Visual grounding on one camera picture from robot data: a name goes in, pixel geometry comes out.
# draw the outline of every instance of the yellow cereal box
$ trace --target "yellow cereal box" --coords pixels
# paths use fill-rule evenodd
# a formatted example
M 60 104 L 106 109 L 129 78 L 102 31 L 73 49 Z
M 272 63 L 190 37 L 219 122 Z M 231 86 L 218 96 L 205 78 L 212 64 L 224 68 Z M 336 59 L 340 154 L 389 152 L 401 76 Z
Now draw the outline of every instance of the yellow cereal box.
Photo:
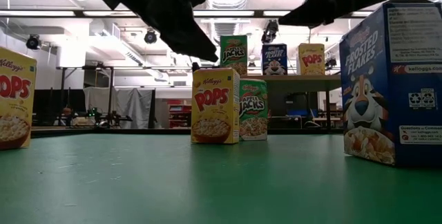
M 298 64 L 301 75 L 325 75 L 324 44 L 300 44 Z
M 200 69 L 193 73 L 192 142 L 239 141 L 239 89 L 240 75 L 232 68 Z
M 30 143 L 37 61 L 0 47 L 0 150 Z

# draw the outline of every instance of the blue cereal box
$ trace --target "blue cereal box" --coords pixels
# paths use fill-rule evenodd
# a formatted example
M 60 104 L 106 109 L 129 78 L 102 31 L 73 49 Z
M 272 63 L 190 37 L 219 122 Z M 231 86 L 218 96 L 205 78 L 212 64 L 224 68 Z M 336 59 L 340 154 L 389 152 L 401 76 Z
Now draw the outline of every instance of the blue cereal box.
M 286 44 L 262 45 L 262 74 L 263 75 L 287 74 Z
M 442 165 L 440 3 L 384 3 L 340 42 L 345 153 Z

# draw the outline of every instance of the gray curtain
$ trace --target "gray curtain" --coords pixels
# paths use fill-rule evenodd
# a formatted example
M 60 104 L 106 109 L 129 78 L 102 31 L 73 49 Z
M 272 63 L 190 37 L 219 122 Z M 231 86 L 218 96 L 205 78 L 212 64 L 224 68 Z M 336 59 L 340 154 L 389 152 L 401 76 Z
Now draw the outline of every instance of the gray curtain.
M 117 92 L 117 112 L 129 116 L 132 122 L 121 122 L 123 129 L 148 129 L 152 90 L 120 89 Z
M 151 112 L 152 90 L 143 88 L 118 89 L 113 91 L 112 111 L 121 116 L 129 116 L 132 122 L 121 121 L 123 129 L 147 129 Z M 107 113 L 109 101 L 108 88 L 89 87 L 84 89 L 86 108 L 97 107 Z

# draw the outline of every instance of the apple jacks cereal box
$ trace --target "apple jacks cereal box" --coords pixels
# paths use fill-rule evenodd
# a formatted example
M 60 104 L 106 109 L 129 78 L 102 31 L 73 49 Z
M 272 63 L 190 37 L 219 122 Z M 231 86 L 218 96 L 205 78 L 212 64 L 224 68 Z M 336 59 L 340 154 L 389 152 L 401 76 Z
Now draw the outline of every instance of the apple jacks cereal box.
M 287 74 L 286 44 L 262 45 L 262 74 L 263 75 Z
M 247 36 L 221 36 L 222 68 L 234 68 L 240 75 L 247 75 Z
M 239 141 L 239 87 L 240 76 L 232 68 L 200 69 L 193 73 L 192 142 Z
M 300 44 L 298 68 L 301 75 L 325 75 L 324 44 Z
M 267 140 L 267 83 L 241 79 L 240 140 Z
M 384 3 L 340 43 L 345 153 L 442 165 L 439 3 Z
M 37 61 L 0 47 L 0 150 L 30 143 Z

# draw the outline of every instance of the green table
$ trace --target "green table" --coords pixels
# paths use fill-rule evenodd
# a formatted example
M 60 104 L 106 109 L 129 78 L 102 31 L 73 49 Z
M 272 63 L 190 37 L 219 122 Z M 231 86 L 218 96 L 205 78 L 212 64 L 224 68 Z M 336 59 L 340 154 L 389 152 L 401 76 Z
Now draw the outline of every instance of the green table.
M 338 135 L 65 136 L 0 152 L 0 223 L 440 223 L 441 186 L 346 156 Z

